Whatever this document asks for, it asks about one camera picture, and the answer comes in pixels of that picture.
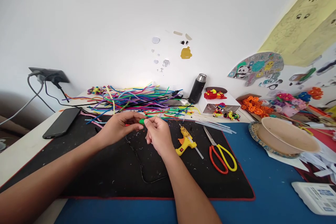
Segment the beige bowl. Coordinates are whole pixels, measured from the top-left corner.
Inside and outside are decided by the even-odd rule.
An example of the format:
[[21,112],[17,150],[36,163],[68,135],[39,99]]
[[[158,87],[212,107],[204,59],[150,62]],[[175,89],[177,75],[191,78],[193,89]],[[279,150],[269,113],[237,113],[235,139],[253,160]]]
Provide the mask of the beige bowl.
[[320,146],[306,131],[284,120],[264,117],[258,137],[272,149],[283,154],[319,152]]

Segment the scissor blade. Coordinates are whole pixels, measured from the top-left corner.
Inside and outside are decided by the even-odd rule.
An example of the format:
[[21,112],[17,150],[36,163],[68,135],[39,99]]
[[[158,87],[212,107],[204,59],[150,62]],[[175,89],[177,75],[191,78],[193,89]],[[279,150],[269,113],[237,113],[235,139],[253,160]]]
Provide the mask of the scissor blade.
[[213,138],[211,137],[209,131],[206,129],[205,126],[203,126],[203,128],[204,128],[204,131],[205,131],[206,135],[208,136],[208,138],[209,138],[211,144],[214,145],[214,146],[216,146],[217,144],[215,143],[215,141],[214,141]]

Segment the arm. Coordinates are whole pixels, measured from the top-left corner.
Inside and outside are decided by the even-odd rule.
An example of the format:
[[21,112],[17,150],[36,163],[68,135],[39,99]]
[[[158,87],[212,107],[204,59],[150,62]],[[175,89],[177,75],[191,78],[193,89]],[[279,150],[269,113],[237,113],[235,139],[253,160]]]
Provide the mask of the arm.
[[177,155],[168,124],[158,117],[145,120],[147,143],[152,143],[168,171],[173,187],[177,220],[186,223],[221,223],[207,196]]
[[1,223],[30,223],[57,198],[85,164],[108,145],[114,144],[133,130],[144,115],[135,112],[111,117],[94,137],[72,151],[47,164],[0,194]]

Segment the water bottle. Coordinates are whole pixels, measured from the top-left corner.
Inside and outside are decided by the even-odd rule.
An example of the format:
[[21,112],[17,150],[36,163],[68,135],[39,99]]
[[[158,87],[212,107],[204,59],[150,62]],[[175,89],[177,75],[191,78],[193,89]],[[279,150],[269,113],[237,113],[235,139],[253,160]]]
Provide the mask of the water bottle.
[[195,80],[194,86],[192,87],[188,102],[191,104],[196,104],[202,94],[204,85],[206,83],[207,76],[205,74],[200,73]]

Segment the red and yellow scissors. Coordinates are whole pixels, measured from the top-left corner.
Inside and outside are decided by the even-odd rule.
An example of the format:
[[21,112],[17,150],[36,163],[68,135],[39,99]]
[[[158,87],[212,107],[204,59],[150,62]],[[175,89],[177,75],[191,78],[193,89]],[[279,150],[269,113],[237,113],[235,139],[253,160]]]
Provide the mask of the red and yellow scissors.
[[[208,136],[210,142],[211,142],[211,146],[209,147],[209,155],[210,155],[210,159],[211,159],[211,163],[213,164],[213,166],[216,168],[217,171],[219,171],[220,173],[222,174],[227,174],[230,171],[236,171],[237,170],[237,163],[235,161],[235,158],[232,156],[232,154],[227,150],[225,149],[223,146],[219,145],[219,144],[216,144],[214,139],[211,137],[211,135],[209,134],[208,130],[206,129],[206,127],[204,127],[204,130],[205,130],[205,133],[206,135]],[[220,154],[222,155],[222,158],[218,155],[218,153],[216,152],[215,150],[215,147],[214,146],[217,146]],[[222,152],[222,150],[224,150],[227,154],[229,154],[229,156],[231,157],[232,161],[233,161],[233,168],[230,167],[230,165],[228,164],[228,162],[226,161],[225,157],[224,157],[224,154]],[[222,163],[222,165],[224,166],[225,168],[225,171],[222,171],[220,170],[217,165],[215,164],[214,162],[214,159],[212,158],[212,152],[215,153],[215,155],[218,157],[218,159],[220,160],[220,162]]]

